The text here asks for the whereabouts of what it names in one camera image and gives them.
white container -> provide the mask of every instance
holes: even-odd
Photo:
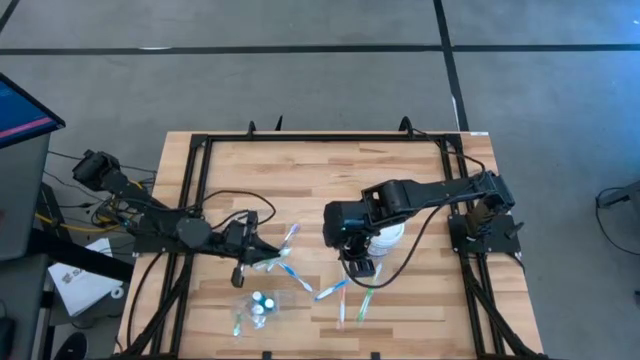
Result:
[[[404,235],[404,223],[389,226],[380,230],[380,235],[371,238],[369,245],[369,256],[381,258],[387,255],[402,239]]]
[[[273,301],[273,299],[267,299],[264,301],[264,308],[267,311],[273,311],[273,307],[275,306],[275,302]]]
[[[255,302],[261,302],[262,299],[264,299],[264,295],[262,295],[260,291],[254,291],[251,298],[253,298],[253,301]]]
[[[251,308],[251,313],[253,315],[262,315],[264,314],[264,308],[262,307],[262,305],[256,304]]]

computer screen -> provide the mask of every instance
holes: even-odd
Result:
[[[0,148],[63,126],[64,122],[51,111],[0,76]]]

butcher block tabletop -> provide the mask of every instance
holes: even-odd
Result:
[[[178,205],[191,135],[167,134],[153,196],[170,207]],[[498,172],[486,133],[461,133],[461,137],[465,154],[482,161],[487,170]],[[337,252],[325,247],[323,241],[325,204],[357,201],[362,189],[390,179],[444,180],[441,154],[431,142],[216,142],[211,156],[207,194],[220,189],[249,190],[277,208],[276,216],[258,228],[263,240],[279,246],[288,229],[300,224],[286,262],[315,291],[342,279]],[[467,166],[470,175],[479,170],[471,162]],[[198,171],[196,166],[189,204],[194,201]],[[514,197],[517,203],[518,194]],[[270,214],[269,207],[256,198],[224,194],[205,203],[204,215],[216,223],[242,209],[256,209],[261,219]],[[384,259],[381,281],[405,259],[429,213],[424,210],[407,222],[403,239]],[[271,351],[274,359],[371,358],[372,352],[379,352],[382,358],[475,358],[460,260],[449,239],[449,214],[449,207],[445,207],[435,216],[402,274],[375,291],[361,325],[356,317],[366,290],[348,285],[343,330],[337,329],[338,293],[314,302],[313,295],[280,268],[269,274],[248,269],[244,287],[236,289],[230,282],[235,260],[196,255],[179,357],[261,358],[263,351]],[[118,334],[122,344],[126,344],[133,294],[153,257],[146,254],[136,260]],[[133,318],[134,339],[157,309],[166,260],[167,255],[160,258],[141,289]],[[181,264],[180,259],[176,276]],[[498,309],[527,346],[542,352],[522,269],[503,254],[490,255],[488,264]],[[254,330],[245,324],[242,337],[236,338],[234,301],[255,290],[289,290],[295,299],[276,318],[268,319],[264,329]],[[485,346],[493,352],[488,318],[478,307]],[[164,351],[169,349],[174,311],[175,306],[167,316]]]

plastic packaging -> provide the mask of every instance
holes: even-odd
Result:
[[[295,306],[295,293],[286,290],[254,291],[238,298],[233,306],[233,336],[240,337],[243,324],[249,322],[254,329],[262,329],[280,315],[281,306]]]
[[[369,245],[369,256],[372,258],[382,258],[387,255],[402,239],[404,235],[404,223],[389,226],[380,230],[380,235],[371,238]]]

toothbrush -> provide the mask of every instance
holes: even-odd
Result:
[[[236,314],[236,323],[233,325],[233,336],[240,336],[242,333],[242,314]]]
[[[382,263],[376,266],[376,275],[373,277],[374,284],[378,280],[378,275],[380,275],[381,270],[382,270]],[[367,314],[367,308],[369,308],[369,303],[371,302],[372,297],[373,297],[373,289],[368,289],[367,294],[364,296],[364,300],[362,301],[362,306],[360,306],[360,312],[358,313],[358,323],[362,323],[364,321],[364,316]]]
[[[293,226],[291,226],[291,229],[289,229],[289,233],[287,234],[287,236],[284,237],[284,241],[282,242],[282,245],[280,245],[280,249],[284,249],[289,246],[289,243],[291,242],[291,240],[293,240],[293,235],[297,234],[299,230],[300,225],[293,224]]]
[[[277,259],[269,260],[267,272],[271,272],[271,270],[273,270],[273,267],[279,261],[282,261],[282,258],[289,256],[289,254],[291,253],[291,249],[288,247],[289,243],[293,240],[293,236],[298,233],[298,230],[300,230],[300,225],[293,224],[293,226],[291,226],[291,229],[289,229],[287,236],[284,237],[282,245],[280,245],[280,257]]]
[[[342,271],[342,280],[346,280],[346,274],[344,270]],[[347,297],[347,287],[343,286],[340,289],[340,318],[338,320],[338,329],[344,329],[344,318],[347,312],[346,310],[346,297]]]
[[[328,288],[327,290],[321,292],[320,294],[318,294],[313,300],[314,301],[320,301],[324,298],[326,298],[327,296],[333,294],[335,291],[340,290],[340,288],[346,286],[347,284],[349,284],[351,280],[350,279],[345,279],[340,281],[339,283],[333,285],[332,287]]]
[[[284,271],[286,271],[289,275],[291,275],[292,278],[298,280],[300,284],[302,284],[305,290],[307,290],[308,292],[313,292],[313,288],[311,287],[311,285],[307,284],[304,280],[302,280],[300,276],[298,276],[298,274],[296,274],[296,272],[289,265],[281,262],[279,262],[278,265],[280,265],[280,267],[283,268]]]

